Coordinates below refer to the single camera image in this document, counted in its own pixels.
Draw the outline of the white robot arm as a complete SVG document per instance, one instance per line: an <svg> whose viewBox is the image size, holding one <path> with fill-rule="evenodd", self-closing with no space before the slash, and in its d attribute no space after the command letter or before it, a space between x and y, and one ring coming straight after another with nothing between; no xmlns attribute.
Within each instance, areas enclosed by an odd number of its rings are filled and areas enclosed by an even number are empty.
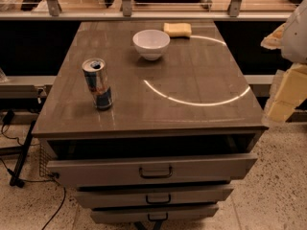
<svg viewBox="0 0 307 230"><path fill-rule="evenodd" d="M292 63L283 73L266 111L272 121L285 122L307 99L307 0L303 0L287 21L266 36L260 45L270 50L280 49L281 56Z"/></svg>

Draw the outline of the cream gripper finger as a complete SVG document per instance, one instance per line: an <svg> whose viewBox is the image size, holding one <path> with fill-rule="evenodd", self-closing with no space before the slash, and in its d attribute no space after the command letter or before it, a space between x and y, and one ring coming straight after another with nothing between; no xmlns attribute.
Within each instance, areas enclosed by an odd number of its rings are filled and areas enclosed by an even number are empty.
<svg viewBox="0 0 307 230"><path fill-rule="evenodd" d="M287 71L277 71L265 107L266 117L271 121L284 123L306 99L306 64L293 64Z"/></svg>
<svg viewBox="0 0 307 230"><path fill-rule="evenodd" d="M282 24L277 27L271 34L263 38L260 43L260 46L269 50L280 49L284 28L285 24Z"/></svg>

